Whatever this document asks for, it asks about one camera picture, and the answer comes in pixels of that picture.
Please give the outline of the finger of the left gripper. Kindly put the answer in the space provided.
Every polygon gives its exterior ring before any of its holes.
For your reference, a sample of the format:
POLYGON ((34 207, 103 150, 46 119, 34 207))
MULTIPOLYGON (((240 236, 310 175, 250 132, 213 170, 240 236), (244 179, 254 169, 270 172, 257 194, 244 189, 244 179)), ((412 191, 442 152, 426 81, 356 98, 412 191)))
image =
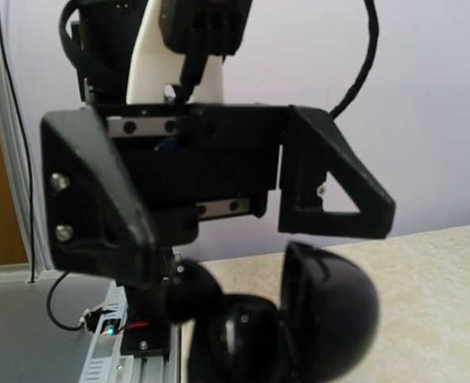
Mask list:
POLYGON ((392 229, 395 201, 321 109, 289 108, 279 187, 281 233, 383 239, 392 229), (357 211, 325 210, 318 188, 327 176, 335 178, 357 211))

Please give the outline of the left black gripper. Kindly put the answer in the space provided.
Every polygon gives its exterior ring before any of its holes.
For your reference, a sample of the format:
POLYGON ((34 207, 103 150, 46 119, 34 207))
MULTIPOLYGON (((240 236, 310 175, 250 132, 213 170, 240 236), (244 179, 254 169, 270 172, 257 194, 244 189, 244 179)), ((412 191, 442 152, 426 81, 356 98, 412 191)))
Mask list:
POLYGON ((261 217, 277 182, 287 108, 107 105, 41 120, 50 255, 58 270, 157 282, 157 246, 204 220, 261 217))

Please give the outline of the black earbud charging case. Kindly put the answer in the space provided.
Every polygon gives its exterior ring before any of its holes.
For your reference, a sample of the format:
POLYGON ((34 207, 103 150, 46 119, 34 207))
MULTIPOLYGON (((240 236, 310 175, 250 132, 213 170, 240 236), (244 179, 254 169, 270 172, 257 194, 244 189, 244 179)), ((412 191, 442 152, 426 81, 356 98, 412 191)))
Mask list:
POLYGON ((194 322, 190 382, 333 381, 368 353, 380 313, 377 289, 357 264, 298 242, 286 247, 279 303, 227 294, 185 259, 165 305, 171 322, 194 322))

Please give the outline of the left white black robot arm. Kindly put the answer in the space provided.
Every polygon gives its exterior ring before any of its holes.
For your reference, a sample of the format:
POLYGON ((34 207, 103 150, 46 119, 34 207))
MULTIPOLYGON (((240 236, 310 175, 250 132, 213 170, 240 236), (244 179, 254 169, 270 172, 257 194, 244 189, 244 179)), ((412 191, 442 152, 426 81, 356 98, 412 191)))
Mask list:
POLYGON ((228 105, 222 69, 249 1, 69 1, 58 23, 84 106, 41 119, 49 251, 58 270, 144 289, 203 221, 267 209, 282 233, 383 239, 396 205, 335 124, 340 106, 228 105))

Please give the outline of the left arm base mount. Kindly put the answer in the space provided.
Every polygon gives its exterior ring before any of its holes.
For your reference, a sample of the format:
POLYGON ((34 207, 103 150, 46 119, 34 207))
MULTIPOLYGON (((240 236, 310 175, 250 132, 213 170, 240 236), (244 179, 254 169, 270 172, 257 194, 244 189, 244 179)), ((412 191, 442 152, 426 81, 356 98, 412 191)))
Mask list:
POLYGON ((165 248, 163 255, 164 265, 155 285, 145 290, 124 287, 127 316, 120 328, 120 354, 123 356, 167 357, 170 353, 171 323, 165 294, 176 257, 172 248, 165 248))

